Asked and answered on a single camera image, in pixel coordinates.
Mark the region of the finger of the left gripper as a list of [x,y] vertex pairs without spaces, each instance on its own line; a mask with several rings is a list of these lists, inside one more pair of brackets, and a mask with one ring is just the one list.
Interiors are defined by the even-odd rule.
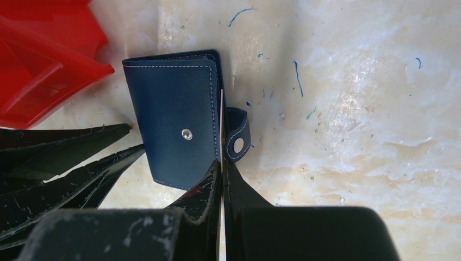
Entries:
[[1,129],[1,177],[46,181],[126,136],[122,123],[87,129]]
[[52,210],[98,208],[119,177],[144,152],[139,144],[47,183],[1,181],[1,250],[20,248],[35,224]]

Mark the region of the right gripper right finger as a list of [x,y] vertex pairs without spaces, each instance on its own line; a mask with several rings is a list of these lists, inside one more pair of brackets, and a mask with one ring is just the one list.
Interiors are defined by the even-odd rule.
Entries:
[[365,207],[276,207],[224,164],[228,260],[399,260],[376,212]]

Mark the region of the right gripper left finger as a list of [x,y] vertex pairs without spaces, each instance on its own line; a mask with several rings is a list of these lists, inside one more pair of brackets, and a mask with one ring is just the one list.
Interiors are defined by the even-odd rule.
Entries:
[[221,168],[163,209],[64,209],[45,215],[19,260],[218,260]]

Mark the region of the gold credit card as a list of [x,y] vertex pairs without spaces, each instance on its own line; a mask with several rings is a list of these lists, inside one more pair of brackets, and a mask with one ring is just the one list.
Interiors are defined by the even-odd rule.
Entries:
[[[224,164],[224,152],[223,147],[225,145],[225,130],[224,130],[224,90],[220,91],[220,129],[219,129],[219,149],[220,149],[220,170],[221,170],[221,181],[223,182],[223,164]],[[221,195],[220,204],[220,239],[219,239],[219,261],[226,261],[226,232],[225,232],[225,210],[223,202],[223,194]]]

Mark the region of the red plastic bin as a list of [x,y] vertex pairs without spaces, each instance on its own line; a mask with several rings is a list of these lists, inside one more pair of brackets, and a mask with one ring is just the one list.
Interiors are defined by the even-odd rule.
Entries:
[[1,126],[37,125],[65,100],[114,72],[88,1],[1,1]]

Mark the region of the navy leather card holder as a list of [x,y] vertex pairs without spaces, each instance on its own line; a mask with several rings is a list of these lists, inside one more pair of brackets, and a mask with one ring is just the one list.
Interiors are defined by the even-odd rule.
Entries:
[[[220,160],[219,52],[128,58],[122,66],[153,180],[190,190]],[[223,123],[224,157],[235,163],[251,146],[248,113],[225,100]]]

